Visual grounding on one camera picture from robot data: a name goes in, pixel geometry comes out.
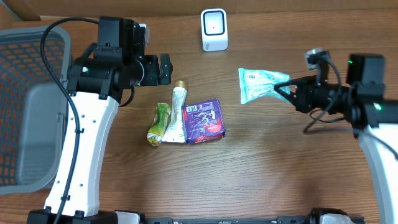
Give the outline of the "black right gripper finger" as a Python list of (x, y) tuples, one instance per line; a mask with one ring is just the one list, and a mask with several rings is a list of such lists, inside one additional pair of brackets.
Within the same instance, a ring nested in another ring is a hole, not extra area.
[(288, 104), (294, 101), (295, 92), (290, 90), (289, 86), (275, 87), (274, 90), (279, 94), (280, 98)]
[(285, 87), (285, 86), (292, 86), (292, 85), (301, 85), (301, 84), (306, 84), (308, 82), (308, 79), (306, 77), (303, 78), (297, 78), (293, 80), (289, 80), (287, 82), (282, 82), (274, 85), (274, 89), (278, 90), (279, 88)]

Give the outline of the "teal wipes packet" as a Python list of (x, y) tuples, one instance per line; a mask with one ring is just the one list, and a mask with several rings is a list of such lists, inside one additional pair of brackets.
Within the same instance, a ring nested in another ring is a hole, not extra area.
[(276, 84), (284, 83), (290, 80), (290, 76), (275, 71), (268, 70), (250, 70), (245, 68), (238, 69), (240, 103), (246, 104), (263, 96), (277, 98), (288, 104), (282, 95), (274, 90)]

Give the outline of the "green yellow snack pouch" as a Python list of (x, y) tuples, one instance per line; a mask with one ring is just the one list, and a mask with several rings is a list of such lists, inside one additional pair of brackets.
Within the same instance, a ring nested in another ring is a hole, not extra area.
[(170, 123), (171, 107), (167, 103), (157, 103), (152, 126), (147, 133), (147, 140), (152, 146), (160, 146)]

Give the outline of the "white tube gold cap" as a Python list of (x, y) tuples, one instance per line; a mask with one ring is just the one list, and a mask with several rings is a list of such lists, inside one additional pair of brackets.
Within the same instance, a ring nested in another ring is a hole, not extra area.
[(187, 83), (183, 80), (175, 82), (172, 93), (171, 120), (163, 136), (163, 142), (184, 143), (182, 106), (187, 97)]

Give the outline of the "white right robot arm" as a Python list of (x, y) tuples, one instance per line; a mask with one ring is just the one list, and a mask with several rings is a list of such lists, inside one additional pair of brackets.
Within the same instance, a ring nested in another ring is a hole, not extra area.
[(384, 56), (351, 54), (345, 82), (328, 51), (309, 52), (305, 60), (316, 75), (278, 83), (274, 90), (301, 113), (319, 112), (304, 134), (314, 134), (313, 125), (325, 114), (340, 114), (351, 125), (371, 171), (379, 221), (397, 223), (397, 100), (384, 97)]

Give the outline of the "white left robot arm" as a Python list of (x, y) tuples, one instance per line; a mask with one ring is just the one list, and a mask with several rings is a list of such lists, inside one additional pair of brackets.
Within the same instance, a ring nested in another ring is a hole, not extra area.
[(147, 55), (150, 32), (143, 23), (121, 17), (97, 20), (98, 40), (67, 70), (59, 89), (68, 102), (68, 123), (52, 189), (29, 223), (146, 222), (144, 214), (100, 210), (101, 167), (110, 127), (125, 106), (124, 90), (169, 85), (173, 66), (167, 54)]

